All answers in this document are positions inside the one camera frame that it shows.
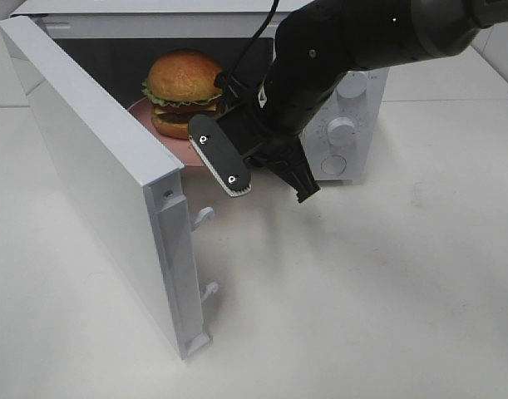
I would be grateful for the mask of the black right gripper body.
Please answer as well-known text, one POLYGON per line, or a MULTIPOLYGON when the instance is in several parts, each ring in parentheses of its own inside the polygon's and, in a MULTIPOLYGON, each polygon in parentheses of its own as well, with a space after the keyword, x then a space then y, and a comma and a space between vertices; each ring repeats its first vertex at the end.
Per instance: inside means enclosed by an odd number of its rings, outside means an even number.
POLYGON ((219 74, 217 87, 231 93, 230 108, 216 119, 243 160, 260 162, 298 137, 320 108, 319 74, 268 74, 248 88, 234 76, 219 74))

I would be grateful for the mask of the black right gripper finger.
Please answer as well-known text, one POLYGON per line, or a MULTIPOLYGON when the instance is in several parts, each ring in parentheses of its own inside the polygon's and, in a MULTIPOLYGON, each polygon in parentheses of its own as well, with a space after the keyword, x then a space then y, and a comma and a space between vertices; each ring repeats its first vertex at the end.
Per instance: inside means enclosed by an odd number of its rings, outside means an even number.
POLYGON ((299 203, 320 190, 298 137, 280 146, 270 156, 269 168, 295 189, 299 203))

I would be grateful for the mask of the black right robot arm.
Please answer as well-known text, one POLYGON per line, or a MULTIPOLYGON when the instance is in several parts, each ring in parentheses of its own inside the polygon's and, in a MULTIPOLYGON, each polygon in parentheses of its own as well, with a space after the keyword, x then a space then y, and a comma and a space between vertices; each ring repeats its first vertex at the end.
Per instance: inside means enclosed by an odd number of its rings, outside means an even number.
POLYGON ((243 195, 253 162, 306 200, 318 184, 299 134, 347 73, 453 57, 501 22, 508 1, 313 1, 291 12, 262 81, 219 118, 236 154, 219 158, 216 178, 243 195))

